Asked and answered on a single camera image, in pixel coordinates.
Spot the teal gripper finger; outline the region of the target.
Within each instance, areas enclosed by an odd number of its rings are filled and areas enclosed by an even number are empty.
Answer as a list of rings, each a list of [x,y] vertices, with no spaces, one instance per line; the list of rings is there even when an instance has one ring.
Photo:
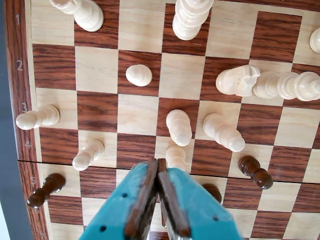
[[[161,213],[171,240],[242,240],[233,216],[188,173],[157,160]]]
[[[157,201],[158,162],[136,164],[90,221],[81,240],[145,240]]]

